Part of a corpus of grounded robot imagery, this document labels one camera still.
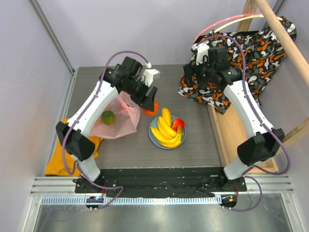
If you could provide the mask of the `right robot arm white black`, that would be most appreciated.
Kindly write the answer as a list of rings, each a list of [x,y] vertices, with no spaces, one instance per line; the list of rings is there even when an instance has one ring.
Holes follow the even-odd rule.
[[[275,156],[284,138],[281,129],[275,129],[257,106],[248,83],[239,67],[231,67],[225,47],[193,45],[194,65],[184,67],[185,74],[195,74],[200,85],[213,83],[231,101],[245,128],[247,140],[237,147],[237,156],[224,167],[218,185],[231,190],[240,178],[255,164]]]

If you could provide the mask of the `red orange persimmon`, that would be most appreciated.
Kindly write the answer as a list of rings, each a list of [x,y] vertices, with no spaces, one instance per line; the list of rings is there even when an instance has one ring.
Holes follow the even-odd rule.
[[[180,118],[176,118],[173,120],[173,123],[172,123],[172,129],[177,131],[178,130],[178,127],[181,127],[182,130],[184,130],[185,128],[185,122],[180,119]]]

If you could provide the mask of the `orange tangerine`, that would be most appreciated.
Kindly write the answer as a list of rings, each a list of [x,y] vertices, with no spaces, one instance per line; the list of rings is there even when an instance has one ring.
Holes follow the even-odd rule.
[[[152,116],[155,116],[157,113],[158,113],[158,109],[159,109],[159,105],[158,105],[158,102],[157,100],[154,100],[154,110],[153,111],[150,111],[150,110],[146,110],[146,109],[143,109],[143,114],[148,116],[148,117],[152,117]]]

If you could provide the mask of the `yellow banana bunch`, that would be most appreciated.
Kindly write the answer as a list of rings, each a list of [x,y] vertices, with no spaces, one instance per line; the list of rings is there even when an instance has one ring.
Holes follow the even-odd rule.
[[[174,149],[181,145],[185,136],[185,122],[174,117],[168,108],[163,108],[161,115],[150,125],[150,135],[157,146]]]

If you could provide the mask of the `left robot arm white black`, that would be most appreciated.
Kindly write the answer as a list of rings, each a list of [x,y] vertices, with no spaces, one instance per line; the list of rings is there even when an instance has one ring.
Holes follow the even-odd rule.
[[[90,132],[103,110],[120,93],[125,92],[131,100],[145,110],[155,109],[157,87],[153,80],[160,72],[152,68],[149,62],[142,65],[137,60],[125,57],[114,68],[106,64],[102,74],[81,108],[66,123],[58,122],[56,132],[62,147],[62,155],[69,153],[74,159],[74,168],[78,168],[87,179],[86,187],[93,193],[102,189],[98,168],[93,153],[95,144],[88,139]]]

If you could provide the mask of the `pink plastic bag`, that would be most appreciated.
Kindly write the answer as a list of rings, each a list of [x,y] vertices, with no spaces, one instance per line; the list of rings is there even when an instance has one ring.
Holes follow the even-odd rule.
[[[140,120],[140,109],[130,96],[121,92],[103,112],[114,113],[115,120],[111,124],[106,124],[99,116],[90,132],[90,136],[97,136],[103,139],[117,139],[137,131]]]

